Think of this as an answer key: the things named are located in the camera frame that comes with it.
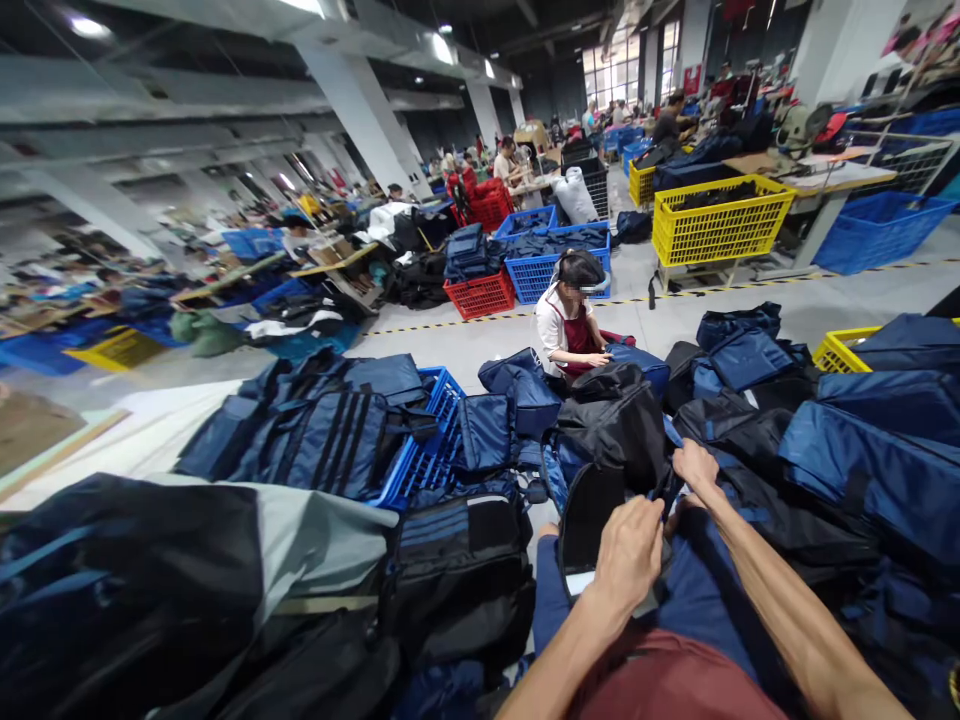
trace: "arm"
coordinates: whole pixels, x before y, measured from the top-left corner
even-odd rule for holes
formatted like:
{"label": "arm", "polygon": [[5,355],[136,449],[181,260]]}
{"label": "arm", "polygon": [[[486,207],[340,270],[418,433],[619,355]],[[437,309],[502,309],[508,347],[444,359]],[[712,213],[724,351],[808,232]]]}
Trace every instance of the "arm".
{"label": "arm", "polygon": [[743,588],[820,720],[909,718],[910,715],[817,599],[717,487],[717,462],[692,440],[673,465],[717,523]]}
{"label": "arm", "polygon": [[544,653],[500,708],[498,720],[552,720],[567,714],[580,684],[613,643],[660,574],[663,500],[640,496],[610,516],[594,581]]}

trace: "dark hair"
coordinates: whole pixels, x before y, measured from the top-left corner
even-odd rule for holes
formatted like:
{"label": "dark hair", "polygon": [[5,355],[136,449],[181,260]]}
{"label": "dark hair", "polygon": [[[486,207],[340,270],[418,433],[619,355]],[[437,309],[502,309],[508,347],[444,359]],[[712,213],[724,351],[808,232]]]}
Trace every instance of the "dark hair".
{"label": "dark hair", "polygon": [[560,256],[560,282],[589,287],[602,283],[605,277],[603,265],[586,250],[567,248]]}
{"label": "dark hair", "polygon": [[100,282],[110,282],[114,275],[120,275],[120,272],[111,268],[100,268],[97,270],[97,280]]}

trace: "column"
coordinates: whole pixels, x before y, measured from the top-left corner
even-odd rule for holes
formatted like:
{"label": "column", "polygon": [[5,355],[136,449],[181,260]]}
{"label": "column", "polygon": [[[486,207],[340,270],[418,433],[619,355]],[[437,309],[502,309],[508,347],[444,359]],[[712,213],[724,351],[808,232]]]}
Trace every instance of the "column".
{"label": "column", "polygon": [[367,59],[318,47],[298,49],[380,187],[386,191],[395,183],[418,198],[430,197],[423,171]]}
{"label": "column", "polygon": [[470,95],[473,112],[477,116],[480,134],[483,135],[483,144],[488,148],[494,148],[493,138],[495,136],[503,137],[503,131],[500,129],[500,121],[497,119],[497,109],[493,106],[490,86],[467,80],[467,93]]}
{"label": "column", "polygon": [[523,102],[520,99],[519,90],[510,90],[510,106],[513,108],[513,121],[517,124],[517,127],[520,127],[527,121],[527,118],[523,114]]}
{"label": "column", "polygon": [[237,211],[237,205],[221,187],[220,182],[214,180],[203,170],[185,170],[180,173],[180,179],[190,188],[190,192],[197,196],[201,207],[232,215]]}
{"label": "column", "polygon": [[856,101],[905,5],[906,0],[814,3],[791,73],[797,77],[796,97],[811,109],[822,102]]}
{"label": "column", "polygon": [[59,200],[132,255],[170,260],[170,246],[183,245],[176,235],[86,166],[24,170],[23,175],[38,190]]}

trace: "black bag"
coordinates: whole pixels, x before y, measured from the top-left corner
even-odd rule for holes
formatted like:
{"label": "black bag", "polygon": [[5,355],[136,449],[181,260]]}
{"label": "black bag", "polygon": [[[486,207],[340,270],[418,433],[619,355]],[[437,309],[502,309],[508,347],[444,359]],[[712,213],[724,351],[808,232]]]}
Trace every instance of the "black bag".
{"label": "black bag", "polygon": [[496,673],[523,655],[533,621],[531,535],[516,492],[481,491],[403,518],[380,618],[411,666],[473,658]]}

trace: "fluorescent light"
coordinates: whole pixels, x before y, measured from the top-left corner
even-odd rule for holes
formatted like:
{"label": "fluorescent light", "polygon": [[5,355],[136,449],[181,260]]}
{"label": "fluorescent light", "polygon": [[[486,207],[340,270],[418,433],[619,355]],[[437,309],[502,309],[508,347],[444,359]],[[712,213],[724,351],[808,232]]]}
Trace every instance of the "fluorescent light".
{"label": "fluorescent light", "polygon": [[91,20],[84,15],[75,15],[70,18],[70,29],[80,37],[90,38],[91,40],[102,40],[113,34],[106,25],[101,25],[96,20]]}

